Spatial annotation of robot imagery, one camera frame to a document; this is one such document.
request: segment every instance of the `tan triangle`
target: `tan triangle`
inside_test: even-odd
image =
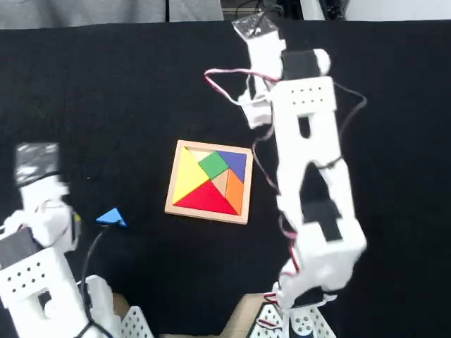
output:
[[[224,197],[226,196],[227,191],[227,181],[228,181],[228,169],[224,170],[221,174],[216,176],[214,179],[211,180],[211,182],[214,184],[214,186],[219,190],[221,195]]]
[[[209,154],[213,153],[212,150],[203,150],[203,149],[195,149],[195,148],[188,148],[188,151],[191,155],[196,158],[197,162],[202,161],[204,158],[206,158]]]

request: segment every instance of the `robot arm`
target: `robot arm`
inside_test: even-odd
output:
[[[347,284],[366,247],[341,157],[334,83],[326,76],[330,59],[322,49],[285,51],[285,41],[279,40],[277,27],[264,14],[233,25],[248,46],[251,70],[281,79],[269,85],[254,77],[254,98],[266,101],[245,104],[252,99],[249,86],[239,98],[250,128],[273,124],[279,160],[277,204],[296,234],[292,258],[283,266],[272,295],[282,309],[290,309],[306,306],[309,301],[303,296],[320,289],[323,297],[316,303],[325,303],[335,298],[329,294]],[[308,135],[300,130],[303,118],[309,123]],[[300,190],[311,163],[319,169],[330,198],[303,204]]]
[[[80,217],[64,202],[68,188],[58,176],[56,144],[22,144],[16,154],[16,183],[23,210],[4,223],[0,236],[0,298],[20,338],[77,337],[88,318],[68,262],[75,250]],[[48,292],[45,306],[39,296]],[[87,278],[90,313],[113,337],[122,337],[107,283]],[[84,338],[105,337],[95,327]]]

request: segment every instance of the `perforated metal plate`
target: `perforated metal plate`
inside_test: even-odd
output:
[[[282,328],[269,330],[257,325],[257,319],[267,320],[276,325],[282,325],[282,318],[271,303],[264,303],[257,314],[254,324],[247,335],[247,338],[282,338]]]
[[[269,330],[257,325],[257,319],[267,320],[282,325],[282,318],[276,307],[271,303],[264,303],[257,314],[247,338],[283,338],[281,326]],[[308,338],[336,338],[332,329],[319,312],[318,308],[298,308],[290,314],[292,334]]]
[[[123,338],[154,338],[139,306],[132,306],[122,321]]]

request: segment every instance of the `tangram puzzle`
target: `tangram puzzle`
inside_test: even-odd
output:
[[[247,223],[252,152],[179,140],[165,212],[231,223]]]

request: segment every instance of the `black table surface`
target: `black table surface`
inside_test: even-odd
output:
[[[342,143],[368,248],[327,320],[346,338],[449,336],[451,22],[279,25],[289,49],[324,48],[335,81],[369,100]],[[90,272],[141,306],[154,332],[218,334],[243,294],[271,288],[288,251],[258,168],[247,225],[163,211],[178,139],[250,147],[265,131],[202,76],[249,67],[230,23],[2,31],[0,46],[0,219],[20,208],[15,145],[60,142],[85,220],[67,255],[75,278],[94,219],[118,207],[130,229],[107,235]],[[243,77],[221,80],[244,89]],[[340,124],[358,99],[337,95]],[[274,140],[259,154],[273,175]],[[1,336],[14,337],[0,312]]]

